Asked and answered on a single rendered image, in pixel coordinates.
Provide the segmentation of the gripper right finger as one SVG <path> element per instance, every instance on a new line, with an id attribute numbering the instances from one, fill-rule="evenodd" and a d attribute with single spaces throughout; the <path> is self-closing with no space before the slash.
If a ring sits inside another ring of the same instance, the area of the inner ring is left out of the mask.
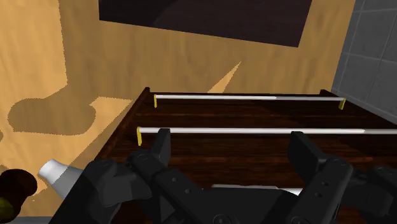
<path id="1" fill-rule="evenodd" d="M 285 224 L 337 224 L 340 206 L 354 208 L 367 224 L 397 224 L 397 169 L 359 171 L 298 131 L 290 135 L 288 159 L 305 187 Z"/>

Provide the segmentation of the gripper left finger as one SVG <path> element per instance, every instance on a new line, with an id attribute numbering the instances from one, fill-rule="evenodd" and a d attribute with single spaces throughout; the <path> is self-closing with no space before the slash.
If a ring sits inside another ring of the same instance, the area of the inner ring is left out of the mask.
<path id="1" fill-rule="evenodd" d="M 140 200 L 153 224 L 204 224 L 201 188 L 168 169 L 171 131 L 160 129 L 149 150 L 133 152 L 123 163 L 90 162 L 49 224 L 111 224 L 121 204 Z"/>

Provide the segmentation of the dark wooden chest of drawers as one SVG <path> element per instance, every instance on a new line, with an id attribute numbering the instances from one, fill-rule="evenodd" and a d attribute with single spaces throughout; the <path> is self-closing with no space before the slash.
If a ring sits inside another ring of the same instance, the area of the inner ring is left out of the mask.
<path id="1" fill-rule="evenodd" d="M 288 159 L 293 131 L 323 153 L 367 172 L 397 169 L 397 125 L 343 97 L 318 94 L 206 94 L 145 88 L 98 153 L 125 162 L 171 131 L 168 169 L 201 188 L 204 224 L 285 224 L 305 181 Z M 153 224 L 143 202 L 126 202 L 113 224 Z M 367 224 L 340 206 L 337 224 Z"/>

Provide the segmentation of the white cylindrical object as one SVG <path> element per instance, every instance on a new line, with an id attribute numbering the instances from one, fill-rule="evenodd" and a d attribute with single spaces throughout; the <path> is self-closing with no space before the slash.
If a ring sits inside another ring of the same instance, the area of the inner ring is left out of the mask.
<path id="1" fill-rule="evenodd" d="M 38 175 L 49 182 L 61 199 L 65 199 L 82 172 L 82 169 L 51 159 L 40 168 Z"/>

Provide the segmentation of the dark brown round object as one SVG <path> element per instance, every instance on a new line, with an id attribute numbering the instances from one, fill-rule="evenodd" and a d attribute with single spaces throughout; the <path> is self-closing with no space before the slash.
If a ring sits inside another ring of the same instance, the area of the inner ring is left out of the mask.
<path id="1" fill-rule="evenodd" d="M 8 169 L 0 174 L 0 223 L 14 220 L 37 189 L 35 177 L 25 170 Z"/>

